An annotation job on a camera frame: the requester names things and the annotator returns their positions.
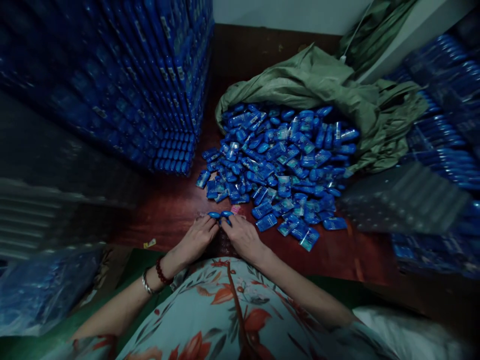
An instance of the green floor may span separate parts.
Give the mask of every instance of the green floor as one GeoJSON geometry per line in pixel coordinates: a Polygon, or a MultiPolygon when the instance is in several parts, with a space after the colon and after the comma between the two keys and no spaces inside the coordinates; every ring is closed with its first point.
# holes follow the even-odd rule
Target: green floor
{"type": "MultiPolygon", "coordinates": [[[[146,266],[153,265],[159,253],[149,250],[134,249],[128,264],[120,279],[117,290],[113,295],[122,291],[131,282],[141,276],[146,266]]],[[[366,290],[361,283],[348,280],[340,280],[330,277],[311,276],[311,281],[322,289],[326,290],[350,309],[361,305],[378,304],[379,299],[366,290]]],[[[152,298],[134,322],[130,331],[120,339],[118,348],[121,349],[127,340],[132,336],[143,319],[153,309],[163,302],[170,294],[168,288],[158,297],[152,298]]],[[[106,298],[91,306],[86,305],[73,316],[65,319],[50,332],[41,337],[2,337],[0,338],[0,359],[39,359],[57,345],[64,343],[75,332],[76,329],[96,310],[105,304],[110,298],[106,298]]]]}

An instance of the clear plastic bag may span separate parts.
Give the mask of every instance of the clear plastic bag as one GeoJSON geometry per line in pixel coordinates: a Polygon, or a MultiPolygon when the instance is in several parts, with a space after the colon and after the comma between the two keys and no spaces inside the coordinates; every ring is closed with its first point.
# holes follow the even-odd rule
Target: clear plastic bag
{"type": "Polygon", "coordinates": [[[102,249],[8,264],[0,277],[0,336],[41,336],[66,318],[92,285],[102,249]]]}

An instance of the red beaded bracelet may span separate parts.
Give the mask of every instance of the red beaded bracelet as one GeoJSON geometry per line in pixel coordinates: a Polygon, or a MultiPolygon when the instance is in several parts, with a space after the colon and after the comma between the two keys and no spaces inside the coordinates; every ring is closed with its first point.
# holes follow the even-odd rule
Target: red beaded bracelet
{"type": "Polygon", "coordinates": [[[165,277],[164,273],[162,272],[162,267],[160,266],[160,260],[162,258],[159,257],[157,260],[156,260],[156,273],[158,274],[158,278],[160,279],[160,281],[162,283],[164,283],[165,285],[171,285],[174,280],[173,279],[170,279],[170,280],[167,280],[167,278],[165,277]]]}

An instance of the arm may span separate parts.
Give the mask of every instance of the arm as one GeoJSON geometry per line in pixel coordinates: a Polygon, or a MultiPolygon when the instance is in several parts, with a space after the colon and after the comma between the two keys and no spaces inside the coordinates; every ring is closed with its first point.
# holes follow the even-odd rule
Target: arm
{"type": "Polygon", "coordinates": [[[259,238],[255,227],[239,216],[222,223],[235,250],[326,328],[344,327],[356,318],[337,299],[280,260],[259,238]]]}
{"type": "MultiPolygon", "coordinates": [[[[219,226],[215,219],[209,216],[197,218],[180,243],[161,259],[160,266],[163,275],[167,279],[172,279],[182,269],[198,259],[218,230],[219,226]]],[[[165,286],[160,281],[155,267],[148,270],[146,283],[154,291],[161,290],[165,286]]],[[[122,335],[151,296],[145,290],[142,278],[138,278],[94,313],[80,326],[71,339],[97,335],[122,335]]]]}

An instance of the hand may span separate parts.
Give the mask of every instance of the hand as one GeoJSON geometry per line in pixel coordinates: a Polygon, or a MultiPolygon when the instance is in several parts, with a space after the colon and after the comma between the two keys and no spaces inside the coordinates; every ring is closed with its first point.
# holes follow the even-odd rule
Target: hand
{"type": "Polygon", "coordinates": [[[255,226],[241,216],[228,218],[231,226],[222,221],[221,227],[230,238],[238,255],[252,265],[257,265],[264,258],[269,248],[260,240],[255,226]]]}
{"type": "Polygon", "coordinates": [[[219,231],[219,225],[210,216],[197,217],[183,239],[161,259],[160,266],[167,279],[197,260],[219,231]]]}

